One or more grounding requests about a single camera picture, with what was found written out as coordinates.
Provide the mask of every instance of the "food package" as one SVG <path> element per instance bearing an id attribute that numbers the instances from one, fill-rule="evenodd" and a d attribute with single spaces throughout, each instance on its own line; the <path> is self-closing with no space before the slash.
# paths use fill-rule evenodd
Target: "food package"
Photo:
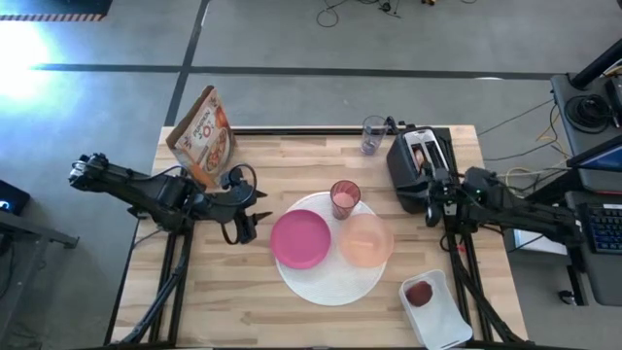
<path id="1" fill-rule="evenodd" d="M 212 189 L 219 185 L 233 154 L 235 138 L 214 87 L 203 90 L 166 138 L 166 145 L 195 180 Z"/>

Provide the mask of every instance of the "bright light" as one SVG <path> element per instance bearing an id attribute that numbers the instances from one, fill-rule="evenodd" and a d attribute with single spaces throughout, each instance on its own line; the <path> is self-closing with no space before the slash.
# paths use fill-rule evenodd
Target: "bright light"
<path id="1" fill-rule="evenodd" d="M 0 21 L 0 96 L 34 96 L 48 78 L 46 72 L 31 71 L 49 59 L 37 23 Z"/>

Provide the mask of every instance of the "clear glass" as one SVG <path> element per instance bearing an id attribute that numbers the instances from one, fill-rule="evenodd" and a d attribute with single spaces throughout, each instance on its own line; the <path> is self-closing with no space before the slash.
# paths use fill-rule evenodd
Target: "clear glass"
<path id="1" fill-rule="evenodd" d="M 387 134 L 389 126 L 380 116 L 369 116 L 363 121 L 363 142 L 361 152 L 371 156 L 378 151 L 382 138 Z"/>

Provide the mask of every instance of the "computer monitor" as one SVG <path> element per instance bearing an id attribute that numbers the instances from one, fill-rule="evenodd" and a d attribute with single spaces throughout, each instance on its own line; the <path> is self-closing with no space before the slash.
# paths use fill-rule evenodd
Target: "computer monitor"
<path id="1" fill-rule="evenodd" d="M 616 136 L 601 145 L 572 157 L 568 167 L 622 172 L 622 135 Z"/>
<path id="2" fill-rule="evenodd" d="M 0 210 L 19 215 L 30 194 L 0 180 Z"/>

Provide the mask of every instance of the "wire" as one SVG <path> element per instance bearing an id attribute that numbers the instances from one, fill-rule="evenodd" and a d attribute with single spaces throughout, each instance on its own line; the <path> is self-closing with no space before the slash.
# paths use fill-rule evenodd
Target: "wire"
<path id="1" fill-rule="evenodd" d="M 560 114 L 559 111 L 557 113 L 557 115 L 555 116 L 555 118 L 553 119 L 553 124 L 555 124 L 557 122 L 557 119 L 560 118 Z M 544 137 L 544 134 L 546 134 L 546 131 L 548 131 L 551 128 L 551 125 L 548 125 L 544 131 L 542 131 L 536 138 L 536 141 L 539 141 L 539 139 L 541 139 L 542 137 Z"/>
<path id="2" fill-rule="evenodd" d="M 607 71 L 607 72 L 605 73 L 605 76 L 606 76 L 606 77 L 611 77 L 611 76 L 613 76 L 613 75 L 617 74 L 620 70 L 622 70 L 622 65 L 621 65 L 621 66 L 617 66 L 617 67 L 615 67 L 615 68 L 613 68 L 613 69 L 611 69 L 611 70 Z"/>
<path id="3" fill-rule="evenodd" d="M 508 253 L 508 254 L 509 254 L 509 253 L 514 253 L 514 252 L 516 252 L 517 250 L 519 250 L 519 249 L 521 249 L 521 248 L 525 247 L 526 245 L 528 245 L 528 244 L 532 244 L 532 243 L 536 242 L 537 240 L 539 240 L 539 239 L 540 239 L 540 238 L 542 238 L 542 237 L 544 237 L 544 234 L 541 234 L 541 235 L 539 235 L 538 237 L 536 237 L 536 238 L 534 238 L 534 239 L 532 239 L 532 240 L 530 240 L 530 241 L 527 241 L 527 242 L 525 242 L 525 243 L 523 243 L 523 244 L 519 245 L 518 247 L 515 247 L 515 248 L 513 248 L 513 249 L 508 250 L 508 251 L 507 251 L 507 253 Z"/>
<path id="4" fill-rule="evenodd" d="M 443 241 L 447 240 L 447 233 L 443 234 L 442 237 L 440 237 L 440 240 L 438 241 L 438 245 L 440 246 L 440 250 L 442 250 L 443 252 L 447 252 L 449 253 L 449 248 L 445 248 L 445 246 L 443 245 Z M 460 236 L 460 241 L 458 242 L 458 245 L 463 244 L 463 241 L 465 240 L 465 238 L 461 235 Z"/>
<path id="5" fill-rule="evenodd" d="M 220 203 L 218 201 L 215 201 L 212 198 L 208 198 L 213 204 L 221 205 L 221 206 L 225 206 L 225 207 L 237 207 L 237 206 L 240 206 L 240 205 L 244 205 L 247 201 L 249 201 L 253 197 L 253 194 L 255 194 L 255 190 L 257 189 L 257 173 L 255 172 L 255 169 L 251 165 L 249 165 L 247 163 L 239 163 L 239 164 L 233 166 L 231 168 L 231 170 L 229 170 L 229 173 L 228 173 L 229 182 L 232 182 L 231 181 L 231 173 L 235 169 L 239 169 L 241 167 L 245 167 L 245 168 L 249 169 L 251 171 L 251 174 L 253 174 L 253 187 L 249 191 L 249 195 L 247 195 L 246 198 L 244 198 L 243 200 L 241 200 L 241 201 L 239 201 L 237 203 Z"/>
<path id="6" fill-rule="evenodd" d="M 498 157 L 498 158 L 484 158 L 484 160 L 485 160 L 485 161 L 499 161 L 499 160 L 506 160 L 506 159 L 512 159 L 512 158 L 522 157 L 522 156 L 528 155 L 528 154 L 530 154 L 530 153 L 532 153 L 532 152 L 535 152 L 535 151 L 537 151 L 537 150 L 543 149 L 544 147 L 549 146 L 549 145 L 552 145 L 552 144 L 554 144 L 555 142 L 557 142 L 557 139 L 558 139 L 558 137 L 559 137 L 559 136 L 558 136 L 558 134 L 557 134 L 557 131 L 555 131 L 555 127 L 552 127 L 552 126 L 553 126 L 553 111 L 555 110 L 555 107 L 556 107 L 556 106 L 557 106 L 557 105 L 553 106 L 553 108 L 551 108 L 551 112 L 549 113 L 549 122 L 550 122 L 550 124 L 551 124 L 551 128 L 552 128 L 552 130 L 553 130 L 553 133 L 555 134 L 555 138 L 554 138 L 552 141 L 549 141 L 549 142 L 547 142 L 547 143 L 545 143 L 545 144 L 543 144 L 543 145 L 537 146 L 537 147 L 535 147 L 535 148 L 532 148 L 532 149 L 530 149 L 530 150 L 528 150 L 528 151 L 525 151 L 525 152 L 523 152 L 523 153 L 520 153 L 520 154 L 516 154 L 516 155 L 512 155 L 512 156 L 507 156 L 507 157 Z"/>
<path id="7" fill-rule="evenodd" d="M 564 112 L 572 127 L 588 134 L 605 131 L 609 121 L 615 117 L 606 100 L 597 94 L 572 97 L 566 103 Z"/>
<path id="8" fill-rule="evenodd" d="M 557 147 L 551 145 L 551 148 L 555 151 L 557 151 L 560 155 L 564 156 L 564 159 L 568 159 L 570 158 L 570 155 L 568 154 L 568 152 L 566 152 L 566 148 L 560 143 L 559 140 L 555 140 L 554 138 L 552 138 L 551 136 L 542 136 L 542 138 L 540 138 L 540 140 L 550 140 L 550 141 L 554 141 L 554 143 L 557 145 Z"/>
<path id="9" fill-rule="evenodd" d="M 614 73 L 614 72 L 612 72 L 612 70 L 614 68 L 618 68 L 618 66 L 620 66 L 620 63 L 622 63 L 622 58 L 616 60 L 615 63 L 611 64 L 607 69 L 605 69 L 605 72 L 602 73 L 601 77 L 606 77 L 607 74 Z"/>
<path id="10" fill-rule="evenodd" d="M 479 207 L 480 209 L 484 209 L 484 207 L 482 207 L 482 205 L 477 201 L 477 199 L 473 198 L 473 196 L 471 196 L 467 191 L 463 190 L 460 186 L 456 187 L 456 190 L 463 193 L 468 199 L 470 199 L 470 201 L 473 204 L 475 204 L 475 206 Z"/>
<path id="11" fill-rule="evenodd" d="M 498 234 L 500 234 L 502 236 L 505 236 L 505 233 L 503 233 L 503 231 L 498 229 L 498 228 L 489 227 L 489 226 L 486 226 L 486 225 L 480 225 L 480 227 L 481 228 L 485 228 L 485 229 L 489 229 L 489 230 L 494 231 L 494 232 L 496 232 L 496 233 L 498 233 Z"/>
<path id="12" fill-rule="evenodd" d="M 346 3 L 348 0 L 341 0 L 340 2 L 331 5 L 328 3 L 328 0 L 323 0 L 324 3 L 327 5 L 325 9 L 321 10 L 318 12 L 318 15 L 315 17 L 315 21 L 318 23 L 318 25 L 320 25 L 321 27 L 324 28 L 333 28 L 335 25 L 337 25 L 337 23 L 339 22 L 339 14 L 337 13 L 337 11 L 334 10 L 334 8 L 336 8 L 337 6 L 343 5 L 344 3 Z M 333 15 L 334 16 L 334 23 L 333 24 L 322 24 L 320 22 L 320 17 L 323 14 L 329 14 L 329 15 Z"/>
<path id="13" fill-rule="evenodd" d="M 537 174 L 537 176 L 536 176 L 536 180 L 535 180 L 535 181 L 534 181 L 531 185 L 529 185 L 529 186 L 527 186 L 527 187 L 525 187 L 525 188 L 522 188 L 522 189 L 518 189 L 518 190 L 519 190 L 520 192 L 524 192 L 524 191 L 526 191 L 526 190 L 528 190 L 528 189 L 532 189 L 533 191 L 535 191 L 535 190 L 536 190 L 536 185 L 537 185 L 537 184 L 539 184 L 539 183 L 541 183 L 542 181 L 544 181 L 544 180 L 546 180 L 546 179 L 549 179 L 549 178 L 551 178 L 551 177 L 553 177 L 553 176 L 555 176 L 555 175 L 557 175 L 557 174 L 559 174 L 559 173 L 561 173 L 561 172 L 563 172 L 563 171 L 569 171 L 569 170 L 570 170 L 570 169 L 559 169 L 559 170 L 554 171 L 554 172 L 552 172 L 552 173 L 550 173 L 550 174 L 548 174 L 548 175 L 546 175 L 546 176 L 543 176 L 543 177 L 540 177 L 540 174 Z"/>
<path id="14" fill-rule="evenodd" d="M 532 169 L 521 167 L 521 166 L 516 166 L 516 167 L 510 168 L 509 170 L 507 170 L 505 175 L 503 175 L 504 184 L 508 188 L 510 188 L 510 189 L 512 189 L 514 191 L 522 192 L 524 190 L 511 186 L 511 184 L 509 183 L 509 179 L 511 177 L 534 176 L 534 175 L 539 176 L 540 174 L 547 173 L 547 172 L 549 172 L 551 170 L 569 170 L 568 168 L 558 168 L 558 167 L 556 167 L 557 165 L 560 165 L 561 163 L 563 163 L 565 161 L 566 160 L 564 159 L 564 160 L 560 161 L 559 163 L 557 163 L 557 164 L 555 164 L 555 165 L 553 165 L 551 167 L 542 168 L 541 170 L 538 170 L 538 171 L 533 171 Z M 520 174 L 512 174 L 513 171 L 519 171 L 519 170 L 520 171 L 525 171 L 525 172 L 520 173 Z"/>
<path id="15" fill-rule="evenodd" d="M 231 238 L 229 238 L 229 235 L 226 232 L 225 224 L 221 224 L 221 232 L 223 233 L 223 238 L 225 239 L 226 244 L 228 244 L 228 245 L 235 245 L 235 244 L 238 244 L 240 242 L 240 235 L 239 234 L 235 237 L 234 241 L 232 241 Z"/>
<path id="16" fill-rule="evenodd" d="M 146 239 L 149 239 L 149 238 L 153 237 L 154 235 L 156 235 L 156 234 L 158 234 L 158 233 L 160 233 L 160 232 L 162 232 L 162 229 L 161 229 L 161 228 L 158 228 L 157 230 L 155 230 L 155 231 L 153 231 L 153 232 L 149 233 L 148 235 L 146 235 L 146 236 L 144 236 L 144 237 L 140 238 L 139 240 L 137 240 L 136 242 L 134 242 L 134 245 L 132 245 L 132 249 L 136 248 L 136 246 L 137 246 L 140 242 L 142 242 L 142 241 L 144 241 L 144 240 L 146 240 Z"/>
<path id="17" fill-rule="evenodd" d="M 328 3 L 328 0 L 323 0 L 324 3 L 326 4 L 326 7 L 318 12 L 318 15 L 315 17 L 315 21 L 318 23 L 318 25 L 320 25 L 323 28 L 333 28 L 335 25 L 337 25 L 337 23 L 339 23 L 339 14 L 337 13 L 337 11 L 335 10 L 336 7 L 343 5 L 344 3 L 346 3 L 348 0 L 342 0 L 334 5 L 331 5 Z M 363 5 L 372 5 L 372 4 L 378 4 L 380 3 L 380 0 L 357 0 L 359 3 L 363 4 Z M 398 14 L 397 14 L 397 8 L 399 7 L 399 0 L 397 0 L 397 6 L 396 9 L 394 10 L 394 12 L 391 14 L 389 13 L 389 11 L 391 10 L 391 1 L 387 1 L 387 3 L 389 3 L 389 7 L 386 8 L 388 10 L 384 10 L 385 7 L 380 6 L 378 7 L 379 10 L 382 10 L 382 12 L 385 13 L 385 15 L 387 16 L 391 16 L 391 17 L 395 17 L 395 18 L 401 18 Z M 334 17 L 334 22 L 325 24 L 322 23 L 322 21 L 320 20 L 320 18 L 324 15 L 332 15 Z"/>
<path id="18" fill-rule="evenodd" d="M 179 169 L 184 169 L 184 167 L 182 165 L 173 165 L 173 166 L 169 167 L 168 169 L 157 173 L 156 175 L 153 175 L 153 176 L 150 176 L 150 177 L 146 177 L 146 178 L 131 179 L 131 181 L 150 181 L 150 180 L 153 180 L 153 179 L 155 179 L 157 177 L 160 177 L 160 176 L 162 176 L 162 175 L 164 175 L 166 173 L 169 173 L 169 172 L 171 172 L 171 171 L 173 171 L 175 169 L 178 169 L 178 168 Z"/>
<path id="19" fill-rule="evenodd" d="M 483 135 L 483 134 L 485 134 L 485 133 L 488 133 L 488 132 L 490 132 L 490 131 L 493 131 L 494 129 L 496 129 L 496 128 L 498 128 L 498 127 L 500 127 L 500 126 L 502 126 L 502 125 L 504 125 L 504 124 L 506 124 L 506 123 L 510 123 L 510 122 L 512 122 L 512 121 L 515 121 L 515 120 L 517 120 L 517 119 L 521 118 L 521 117 L 524 117 L 524 116 L 526 116 L 526 115 L 530 114 L 531 112 L 535 111 L 536 109 L 538 109 L 538 108 L 540 108 L 540 107 L 542 107 L 542 106 L 544 106 L 544 105 L 549 104 L 549 103 L 550 103 L 550 102 L 552 102 L 552 101 L 553 101 L 553 99 L 552 99 L 552 98 L 551 98 L 550 100 L 548 100 L 548 101 L 544 101 L 544 102 L 542 102 L 542 103 L 538 104 L 537 106 L 532 107 L 532 108 L 530 108 L 529 110 L 527 110 L 527 111 L 525 111 L 525 112 L 523 112 L 523 113 L 519 114 L 518 116 L 514 116 L 514 117 L 512 117 L 512 118 L 510 118 L 510 119 L 508 119 L 508 120 L 505 120 L 505 121 L 503 121 L 503 122 L 498 123 L 497 125 L 494 125 L 494 126 L 492 126 L 492 127 L 489 127 L 489 128 L 487 128 L 486 130 L 484 130 L 484 131 L 482 131 L 482 132 L 479 132 L 479 133 L 477 134 L 477 136 L 481 136 L 481 135 Z"/>
<path id="20" fill-rule="evenodd" d="M 2 292 L 0 293 L 0 299 L 2 299 L 4 297 L 4 295 L 9 291 L 9 288 L 11 287 L 11 280 L 13 279 L 13 272 L 16 269 L 16 265 L 15 265 L 15 259 L 16 259 L 16 247 L 15 247 L 16 243 L 12 242 L 11 243 L 11 258 L 9 260 L 9 273 L 8 273 L 8 277 L 7 277 L 7 282 L 4 286 L 4 288 L 2 289 Z"/>

